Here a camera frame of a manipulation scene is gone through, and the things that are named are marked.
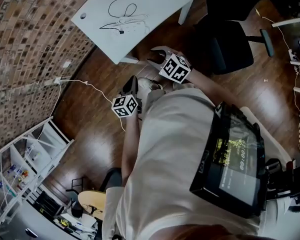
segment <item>wooden floor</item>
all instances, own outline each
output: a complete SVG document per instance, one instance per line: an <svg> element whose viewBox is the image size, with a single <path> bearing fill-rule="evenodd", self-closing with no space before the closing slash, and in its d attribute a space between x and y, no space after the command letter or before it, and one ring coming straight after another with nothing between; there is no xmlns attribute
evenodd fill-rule
<svg viewBox="0 0 300 240"><path fill-rule="evenodd" d="M260 1L256 8L264 17L275 22L282 20L268 0ZM198 70L209 75L208 61L192 45L197 42L193 25L206 13L206 0L195 0L184 25L178 25L179 13L175 13L150 33L133 50L133 55L145 61L150 56L151 48L167 45L182 51L192 63L195 61ZM248 36L259 36L259 29L268 30L275 57L268 57L263 44L250 43L254 56L252 66L234 73L212 76L212 79L241 99L294 157L299 153L299 112L294 104L293 93L296 74L289 64L288 49L279 30L272 28L271 23L254 10L241 25ZM112 100L131 75L163 81L164 85L167 83L145 62L115 65L98 48L84 63L76 79L88 81ZM300 87L300 76L296 84ZM297 104L300 106L300 94L297 94ZM70 84L54 116L57 126L69 138L75 139L61 164L45 182L65 201L65 189L71 187L72 179L87 176L97 190L107 171L120 167L124 132L108 101L92 87L82 83Z"/></svg>

